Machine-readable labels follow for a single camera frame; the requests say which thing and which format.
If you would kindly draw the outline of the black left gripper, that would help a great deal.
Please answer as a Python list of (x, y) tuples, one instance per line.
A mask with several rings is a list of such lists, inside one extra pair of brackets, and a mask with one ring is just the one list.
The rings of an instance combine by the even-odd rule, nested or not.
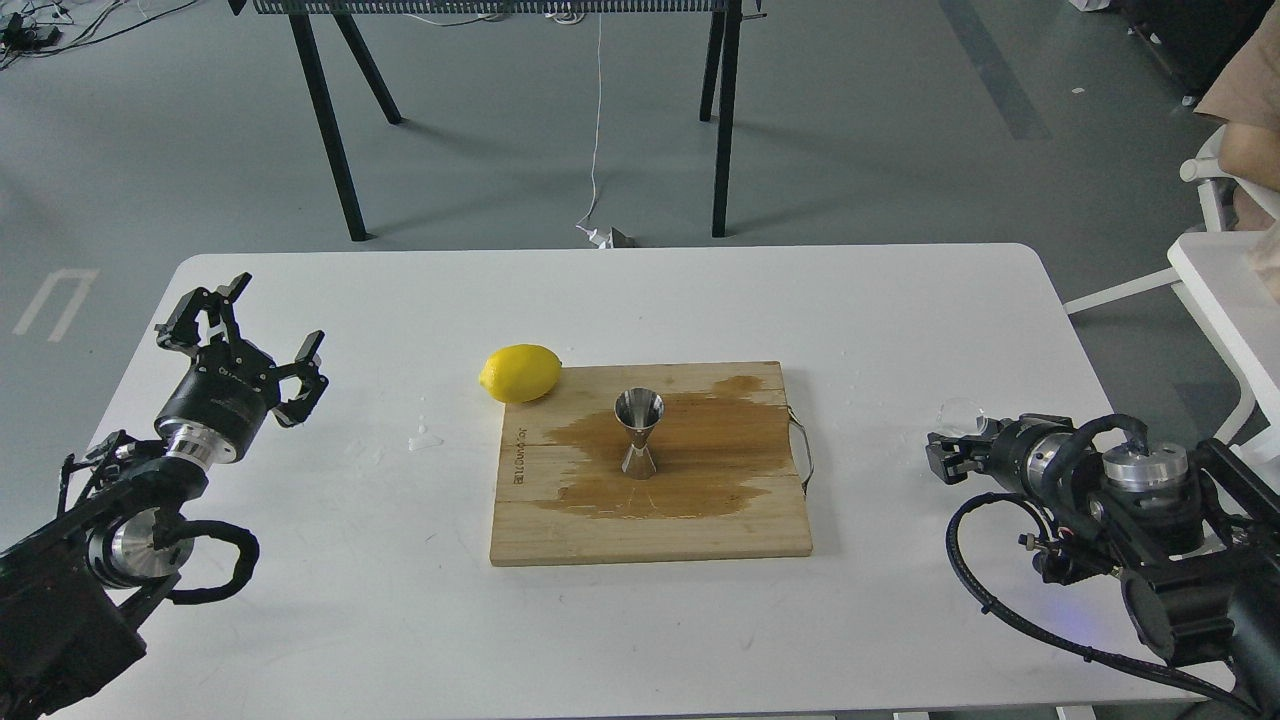
[[(164, 323), (155, 325), (157, 347), (195, 357), (163, 406), (154, 427), (163, 438), (180, 427), (201, 427), (221, 439), (218, 462), (238, 462), (247, 454), (271, 409), (284, 428), (305, 423), (328, 388), (317, 351), (324, 331), (310, 333), (292, 363), (274, 360), (241, 337), (234, 302), (252, 281), (248, 272), (210, 291), (184, 295)], [(262, 378), (270, 370), (270, 383)], [(279, 384), (297, 379), (300, 391), (280, 400)]]

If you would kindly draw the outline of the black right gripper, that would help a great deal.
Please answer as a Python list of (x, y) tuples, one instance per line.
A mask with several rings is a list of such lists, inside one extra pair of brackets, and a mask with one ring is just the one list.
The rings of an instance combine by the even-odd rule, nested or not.
[(1020, 415), (1001, 421), (979, 415), (964, 436), (928, 433), (925, 459), (946, 486), (977, 473), (992, 477), (1007, 492), (1048, 496), (1044, 473), (1075, 429), (1066, 416)]

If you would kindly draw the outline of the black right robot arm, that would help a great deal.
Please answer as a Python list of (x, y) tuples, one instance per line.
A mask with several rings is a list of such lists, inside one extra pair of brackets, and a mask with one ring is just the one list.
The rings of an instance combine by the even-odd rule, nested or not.
[[(1253, 719), (1277, 716), (1277, 493), (1217, 439), (1185, 450), (1111, 414), (980, 416), (969, 436), (932, 432), (931, 470), (948, 486), (972, 473), (1000, 492), (968, 500), (945, 548), (957, 579), (1024, 635), (1087, 662), (1217, 701)], [(1011, 610), (968, 566), (959, 543), (972, 511), (1010, 502), (1036, 523), (1020, 543), (1048, 584), (1119, 580), (1126, 615), (1155, 662), (1105, 652)]]

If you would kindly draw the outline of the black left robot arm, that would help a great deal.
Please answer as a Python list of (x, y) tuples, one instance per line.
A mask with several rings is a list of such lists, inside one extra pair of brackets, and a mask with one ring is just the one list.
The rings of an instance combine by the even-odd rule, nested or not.
[(242, 334), (234, 305), (251, 281), (188, 292), (159, 324), (157, 345), (189, 368), (163, 406), (156, 439), (124, 430), (60, 470), (56, 516), (1, 557), (5, 719), (37, 719), (100, 692), (145, 656), (141, 625), (164, 602), (215, 603), (242, 591), (256, 537), (191, 520), (216, 464), (242, 460), (268, 416), (303, 423), (328, 388), (324, 334), (279, 364)]

